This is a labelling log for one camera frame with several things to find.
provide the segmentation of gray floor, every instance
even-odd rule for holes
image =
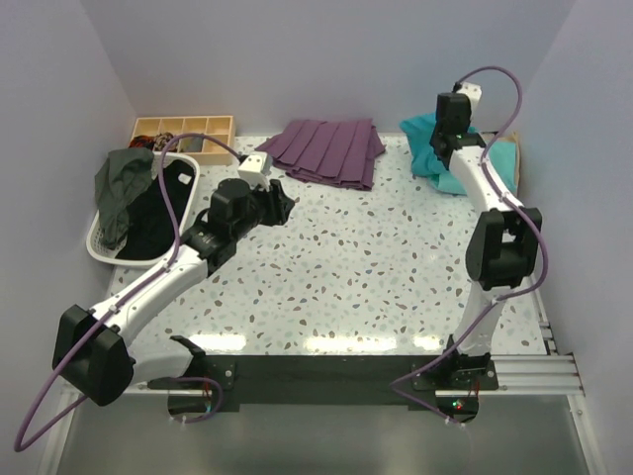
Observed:
[[[488,397],[467,431],[404,408],[245,406],[184,429],[165,396],[75,415],[58,475],[587,473],[566,398]]]

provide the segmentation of fabric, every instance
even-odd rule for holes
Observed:
[[[407,135],[411,149],[413,175],[427,177],[431,186],[444,193],[465,195],[464,187],[437,159],[430,144],[435,128],[435,114],[412,117],[402,121],[400,128]],[[470,127],[468,132],[476,133],[477,129]],[[496,142],[491,147],[489,158],[507,189],[515,193],[516,145],[512,142]]]
[[[167,194],[179,224],[187,208],[194,176],[194,168],[182,160],[174,160],[164,169]],[[128,213],[128,241],[117,254],[118,259],[150,260],[169,250],[174,232],[157,178],[128,206]]]
[[[257,150],[304,182],[371,190],[375,159],[385,152],[371,119],[349,122],[293,121]]]
[[[155,139],[154,150],[163,151],[167,143],[171,141],[173,138],[174,138],[174,135],[171,132],[158,134]],[[176,151],[177,149],[178,149],[178,142],[172,145],[168,151]]]
[[[130,224],[126,206],[151,184],[153,160],[147,148],[113,150],[95,175],[95,202],[105,247],[114,249],[126,236]]]
[[[155,140],[154,137],[151,136],[136,136],[132,139],[132,141],[130,142],[130,144],[128,145],[129,148],[134,148],[134,147],[144,147],[144,148],[149,148],[150,150],[154,150],[154,145],[155,145]]]

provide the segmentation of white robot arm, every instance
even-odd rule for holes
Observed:
[[[482,160],[486,144],[481,136],[468,133],[481,96],[479,86],[466,82],[456,84],[452,93],[440,94],[437,126],[431,139],[438,158],[464,186],[480,216],[466,254],[471,291],[464,316],[453,334],[454,340],[468,330],[486,306],[532,273],[538,248],[536,237],[499,198],[499,191],[516,207],[522,209],[523,204],[507,189],[490,159],[486,156]],[[538,210],[524,211],[540,229],[542,218]],[[458,346],[460,353],[490,355],[493,332],[503,305],[504,302],[498,302],[465,337]]]
[[[68,309],[59,321],[53,368],[97,321],[113,313],[62,369],[61,376],[105,406],[130,384],[185,374],[196,348],[184,338],[175,336],[135,354],[129,348],[162,309],[229,260],[237,242],[251,229],[260,224],[286,224],[295,202],[284,194],[278,180],[268,181],[269,169],[266,154],[245,156],[238,169],[240,179],[220,183],[209,209],[182,236],[171,261],[163,258],[126,289],[89,311],[78,306]]]

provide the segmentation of white laundry basket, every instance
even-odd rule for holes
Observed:
[[[167,153],[165,156],[165,161],[163,166],[167,166],[175,159],[182,160],[188,164],[190,164],[194,168],[194,183],[191,188],[191,194],[189,195],[189,201],[187,201],[187,207],[185,208],[185,213],[182,216],[182,221],[180,223],[180,234],[182,235],[183,231],[186,229],[188,223],[191,220],[191,207],[195,203],[196,200],[196,191],[198,190],[198,181],[200,179],[200,165],[196,160],[191,158],[190,156],[184,155],[182,153]],[[158,164],[160,161],[160,152],[154,152],[154,162],[151,166],[151,177],[156,178],[158,174]],[[86,237],[86,247],[88,248],[88,252],[92,257],[101,262],[106,262],[108,264],[114,265],[123,265],[124,267],[140,267],[147,268],[151,267],[153,264],[158,262],[162,255],[156,257],[152,260],[124,260],[117,259],[117,254],[123,247],[126,245],[127,240],[124,240],[117,246],[116,249],[108,249],[107,247],[102,245],[102,237],[103,231],[101,229],[101,225],[99,224],[99,212],[97,211],[97,215],[95,219],[92,221],[92,226],[90,227],[90,231],[88,232],[88,236]]]

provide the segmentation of terrazzo table surface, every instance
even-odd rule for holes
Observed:
[[[235,141],[247,152],[264,137]],[[464,253],[476,222],[466,197],[411,177],[401,136],[382,136],[371,192],[301,183],[285,227],[258,227],[215,275],[170,304],[132,345],[191,338],[241,354],[439,353],[468,297]],[[203,166],[192,217],[236,166]],[[117,267],[110,291],[142,271]],[[493,354],[545,354],[534,296],[506,304]]]

